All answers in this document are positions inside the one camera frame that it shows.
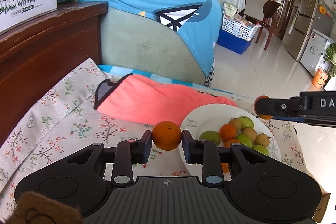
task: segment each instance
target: chair leg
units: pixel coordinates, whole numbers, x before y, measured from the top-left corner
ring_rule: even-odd
[[[263,27],[260,27],[259,29],[260,29],[260,31],[259,31],[259,33],[258,33],[257,40],[255,41],[256,44],[258,43],[259,38],[261,37],[261,34],[263,33]]]
[[[272,38],[272,34],[273,34],[273,28],[269,29],[269,33],[268,33],[268,37],[267,37],[267,41],[266,41],[266,45],[265,45],[265,48],[264,50],[266,51],[267,48],[268,48],[268,44],[270,43],[271,41],[271,38]]]

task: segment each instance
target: orange smiley face bucket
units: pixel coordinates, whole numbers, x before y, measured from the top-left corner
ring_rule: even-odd
[[[324,82],[328,79],[328,73],[326,73],[324,70],[321,68],[318,68],[314,79],[312,80],[312,83],[315,87],[318,89],[322,88],[322,85]]]

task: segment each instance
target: brown fur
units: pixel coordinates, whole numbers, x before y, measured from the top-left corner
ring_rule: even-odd
[[[82,224],[79,210],[34,192],[25,192],[5,224]]]

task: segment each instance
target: green lime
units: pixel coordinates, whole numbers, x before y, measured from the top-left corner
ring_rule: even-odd
[[[235,139],[240,141],[243,145],[248,146],[249,148],[251,148],[253,145],[251,139],[244,134],[237,135]]]
[[[242,130],[247,127],[254,128],[254,122],[249,117],[240,116],[239,120],[241,121]]]
[[[217,146],[221,143],[221,137],[219,133],[212,130],[204,131],[199,138],[214,142]]]
[[[255,145],[252,147],[253,150],[263,153],[264,155],[268,156],[268,150],[265,146],[262,145]]]

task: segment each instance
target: white plate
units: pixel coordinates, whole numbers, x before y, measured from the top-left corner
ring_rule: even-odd
[[[181,124],[181,130],[189,130],[194,140],[198,140],[199,136],[207,130],[219,131],[223,124],[227,124],[232,118],[238,118],[240,116],[247,116],[254,122],[254,129],[258,134],[265,133],[269,139],[269,146],[267,150],[269,156],[275,160],[281,159],[280,148],[277,144],[272,133],[268,128],[252,114],[242,110],[238,107],[224,105],[224,104],[209,104],[198,107],[190,112],[183,120]],[[198,176],[202,179],[202,165],[201,164],[187,164],[185,162],[184,153],[182,149],[182,143],[178,147],[182,161],[189,171],[190,175]],[[230,179],[230,175],[224,176],[225,180]]]

